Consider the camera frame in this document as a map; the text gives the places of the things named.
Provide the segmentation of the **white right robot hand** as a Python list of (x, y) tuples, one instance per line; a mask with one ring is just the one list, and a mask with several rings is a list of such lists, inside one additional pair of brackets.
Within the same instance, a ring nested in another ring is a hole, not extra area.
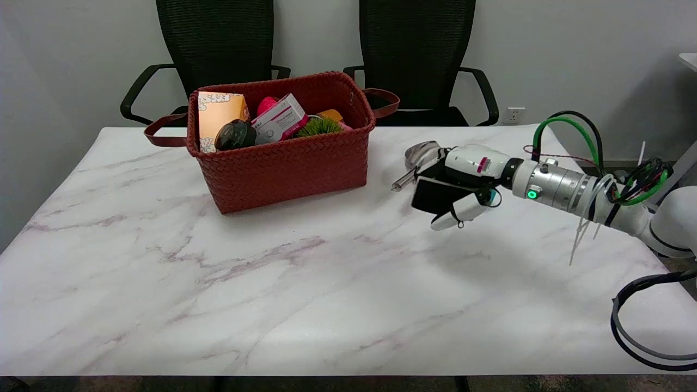
[(462, 228), (497, 207), (498, 188), (512, 188), (522, 163), (484, 145), (437, 146), (411, 170), (416, 185), (411, 206), (433, 215), (430, 227), (435, 231)]

